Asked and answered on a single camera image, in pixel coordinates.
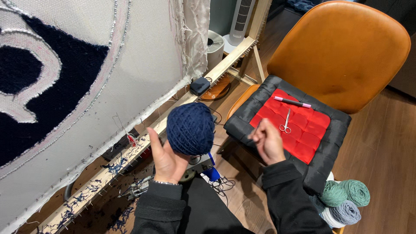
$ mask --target white yarn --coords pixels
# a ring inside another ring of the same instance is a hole
[[[330,172],[330,173],[329,173],[329,176],[328,176],[327,181],[328,181],[328,180],[335,180],[335,179],[334,179],[334,174],[333,174],[332,172]]]
[[[332,216],[332,214],[329,211],[328,207],[325,207],[325,210],[321,213],[322,218],[327,222],[328,225],[330,225],[331,227],[336,227],[336,228],[342,228],[345,226],[345,224],[342,224],[340,222],[338,222],[337,220],[334,219],[334,217]]]

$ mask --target hand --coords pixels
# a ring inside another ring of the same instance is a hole
[[[185,173],[189,156],[174,153],[167,140],[162,147],[159,136],[153,128],[148,127],[147,132],[150,136],[150,145],[156,168],[154,180],[177,184]]]
[[[262,119],[258,127],[248,135],[248,139],[253,139],[257,151],[267,165],[286,160],[280,132],[269,119]]]

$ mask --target bracelet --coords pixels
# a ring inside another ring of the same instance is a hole
[[[157,180],[154,180],[154,179],[152,179],[152,181],[155,182],[155,183],[159,183],[159,184],[179,185],[179,184],[174,184],[174,183],[169,183],[169,182],[157,181]]]

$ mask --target black cushion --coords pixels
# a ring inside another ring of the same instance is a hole
[[[318,101],[281,78],[269,75],[259,88],[245,101],[240,108],[228,119],[224,129],[231,137],[257,152],[254,142],[247,136],[253,131],[251,119],[271,97],[276,89],[285,91],[300,102],[308,103],[315,111],[328,115],[331,122],[322,137],[312,161],[308,164],[297,159],[285,150],[286,159],[292,161],[300,173],[303,174],[303,187],[309,195],[321,195],[326,179],[337,159],[339,148],[347,134],[351,117],[342,111],[336,110]]]

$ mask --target navy blue yarn ball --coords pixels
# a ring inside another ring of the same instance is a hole
[[[173,109],[168,116],[166,133],[169,144],[185,155],[207,154],[214,144],[214,120],[202,103],[189,103]]]

